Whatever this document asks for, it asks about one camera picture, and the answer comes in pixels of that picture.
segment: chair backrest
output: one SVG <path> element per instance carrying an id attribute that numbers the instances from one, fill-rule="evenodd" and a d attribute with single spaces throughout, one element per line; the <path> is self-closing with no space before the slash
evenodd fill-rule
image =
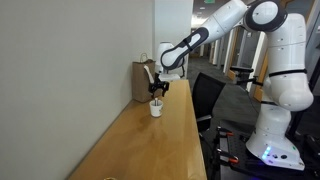
<path id="1" fill-rule="evenodd" d="M 225 83 L 204 73 L 199 73 L 192 91 L 192 101 L 196 118 L 212 115 L 213 107 Z"/>

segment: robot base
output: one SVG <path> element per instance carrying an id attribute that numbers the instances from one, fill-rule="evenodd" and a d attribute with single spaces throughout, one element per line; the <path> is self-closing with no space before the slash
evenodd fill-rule
<path id="1" fill-rule="evenodd" d="M 303 171 L 305 165 L 297 147 L 284 136 L 267 134 L 256 129 L 248 142 L 247 149 L 269 166 Z"/>

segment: gray wall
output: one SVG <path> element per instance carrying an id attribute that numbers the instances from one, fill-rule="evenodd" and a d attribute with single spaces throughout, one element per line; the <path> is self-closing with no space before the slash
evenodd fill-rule
<path id="1" fill-rule="evenodd" d="M 153 0 L 0 1 L 0 179 L 64 179 L 152 57 Z"/>

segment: ceiling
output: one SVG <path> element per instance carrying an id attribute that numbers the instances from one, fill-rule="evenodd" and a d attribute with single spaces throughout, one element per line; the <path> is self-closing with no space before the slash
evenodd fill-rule
<path id="1" fill-rule="evenodd" d="M 205 0 L 193 1 L 192 23 L 191 23 L 192 28 L 199 27 L 213 12 L 218 10 L 222 5 L 229 2 L 229 0 L 211 0 L 211 1 L 213 1 L 214 3 L 205 3 Z M 242 1 L 248 4 L 253 0 L 242 0 Z"/>

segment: floor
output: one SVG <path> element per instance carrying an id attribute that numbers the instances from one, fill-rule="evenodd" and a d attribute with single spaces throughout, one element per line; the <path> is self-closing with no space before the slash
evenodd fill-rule
<path id="1" fill-rule="evenodd" d="M 232 81 L 224 75 L 222 69 L 208 62 L 208 58 L 190 58 L 187 71 L 187 79 L 192 90 L 195 79 L 199 72 L 203 72 L 213 78 L 226 83 L 219 99 L 213 109 L 214 118 L 212 119 L 210 130 L 203 133 L 204 138 L 209 142 L 212 148 L 212 140 L 215 136 L 215 128 L 219 125 L 219 121 L 227 119 L 235 122 L 241 122 L 248 125 L 254 125 L 260 110 L 260 103 L 254 98 L 250 98 L 248 93 L 240 86 L 232 84 Z M 312 133 L 316 137 L 320 137 L 320 98 L 315 97 L 314 105 L 304 114 L 300 126 L 299 133 Z M 211 150 L 208 144 L 202 142 L 203 156 L 207 168 L 208 179 L 219 179 L 219 173 L 211 177 L 212 166 L 210 166 Z"/>

